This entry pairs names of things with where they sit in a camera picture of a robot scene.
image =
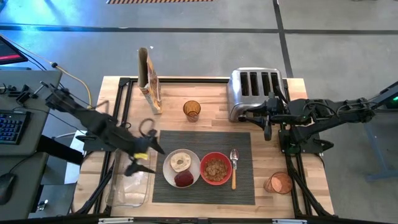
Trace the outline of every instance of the yellow cable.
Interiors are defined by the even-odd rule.
[[[23,46],[17,44],[16,42],[14,42],[13,40],[9,39],[8,37],[6,37],[6,36],[4,36],[4,35],[2,35],[2,34],[0,34],[0,36],[1,36],[2,38],[6,39],[6,40],[8,40],[8,41],[10,41],[10,42],[12,42],[13,44],[17,45],[18,47],[24,49],[25,51],[29,52],[30,54],[35,55],[35,56],[38,57],[38,58],[41,58],[42,60],[46,61],[46,62],[49,63],[50,65],[53,64],[53,62],[47,60],[46,58],[43,58],[42,56],[40,56],[40,55],[38,55],[38,54],[35,54],[35,53],[31,52],[30,50],[28,50],[28,49],[26,49],[25,47],[23,47]],[[74,77],[73,75],[71,75],[70,73],[68,73],[65,69],[63,69],[63,68],[62,68],[61,66],[59,66],[59,65],[57,65],[55,68],[59,69],[61,72],[65,73],[65,74],[67,74],[69,77],[74,78],[75,80],[79,81],[81,84],[83,84],[83,85],[85,86],[85,88],[86,88],[86,90],[87,90],[87,94],[88,94],[88,104],[89,104],[87,108],[88,108],[88,109],[92,109],[92,104],[91,104],[91,93],[90,93],[90,89],[88,88],[88,86],[86,85],[86,83],[85,83],[84,81],[80,80],[79,78]]]

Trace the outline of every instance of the wooden table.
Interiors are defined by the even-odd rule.
[[[109,100],[109,111],[113,111],[118,82],[120,77],[104,77],[98,103]],[[292,100],[307,98],[304,80],[301,78],[287,79]],[[124,108],[123,93],[119,119]],[[201,104],[200,119],[189,123],[182,111],[183,104],[188,100],[196,100]],[[263,132],[250,123],[231,123],[228,121],[226,84],[216,83],[163,83],[162,84],[163,114],[153,115],[142,93],[136,85],[132,91],[128,122],[130,129],[137,134],[137,126],[144,118],[154,118],[156,129],[178,131],[229,131],[250,132],[254,172],[256,205],[208,205],[183,203],[152,203],[154,175],[151,174],[146,202],[137,208],[113,207],[112,216],[117,217],[211,217],[211,218],[293,218],[292,198],[290,194],[279,195],[266,192],[262,186],[273,173],[287,172],[285,157],[280,152],[277,137],[278,126],[273,128],[271,141],[265,141]],[[80,178],[75,192],[74,206],[79,209],[93,193],[100,179],[103,152],[96,152],[82,165]],[[311,154],[303,154],[303,165],[308,188],[326,211],[333,213],[328,183],[321,160]],[[150,166],[155,168],[155,159]],[[102,209],[105,206],[105,190]],[[300,208],[304,212],[303,197],[298,190]]]

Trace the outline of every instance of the gray floor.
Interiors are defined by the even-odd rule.
[[[279,2],[286,29],[398,29],[398,2],[393,0]],[[271,0],[140,5],[106,5],[105,0],[9,0],[0,13],[0,22],[101,27],[277,27]],[[2,34],[83,79],[91,88],[94,102],[103,76],[137,74],[139,47],[153,47],[150,56],[159,75],[227,77],[236,67],[251,66],[275,67],[285,74],[277,34]],[[294,77],[304,78],[310,98],[371,97],[398,80],[398,35],[286,35],[286,39]],[[34,68],[28,63],[21,66]],[[80,98],[87,98],[76,81],[65,76],[62,83]],[[54,114],[80,127],[72,117]],[[71,131],[50,117],[44,134],[56,136]],[[335,213],[343,218],[398,223],[398,180],[365,181],[366,175],[378,172],[380,167],[363,125],[346,124],[325,131],[321,137],[335,143],[325,153]]]

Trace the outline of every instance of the silver toaster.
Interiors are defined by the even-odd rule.
[[[278,69],[237,68],[234,70],[227,85],[229,120],[238,121],[238,117],[247,109],[259,106],[264,100],[268,100],[269,92],[274,92],[277,85],[285,96],[282,75]]]

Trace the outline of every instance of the desk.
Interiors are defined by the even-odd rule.
[[[40,81],[58,86],[61,79],[58,71],[0,71],[0,85],[16,86],[20,90],[23,84],[33,90],[40,86]],[[26,106],[49,111],[44,105],[44,99],[50,94],[45,88],[38,93],[39,98],[26,101]],[[11,110],[19,106],[15,98],[0,95],[0,108]],[[42,134],[47,114],[41,111],[31,111],[32,116],[19,145],[0,145],[0,175],[9,172],[11,167],[20,160],[36,151]],[[10,201],[0,205],[0,220],[25,219],[33,206],[37,190],[42,179],[48,154],[38,152],[30,159],[21,163],[13,173],[17,175],[16,183]]]
[[[109,100],[109,110],[114,107],[120,77],[104,77],[98,103]],[[292,100],[306,98],[303,79],[288,79]],[[138,208],[113,207],[114,217],[211,217],[211,218],[292,218],[294,212],[290,194],[279,195],[266,192],[262,185],[273,173],[287,171],[285,157],[280,152],[277,137],[278,126],[274,126],[272,141],[266,142],[260,128],[250,123],[230,123],[227,117],[226,84],[217,83],[163,83],[163,114],[153,115],[138,87],[134,85],[128,122],[132,124],[133,134],[144,118],[154,118],[155,128],[179,131],[232,131],[250,132],[254,168],[254,187],[256,205],[204,205],[182,203],[152,203],[154,175],[151,175],[146,202]],[[183,104],[196,100],[201,104],[200,119],[189,123],[182,112]],[[322,163],[314,155],[303,154],[303,164],[308,188],[317,200],[330,213],[333,207]],[[94,191],[100,178],[103,153],[94,153],[81,168],[75,192],[75,207],[80,208]],[[298,190],[300,208],[305,211],[301,190]]]

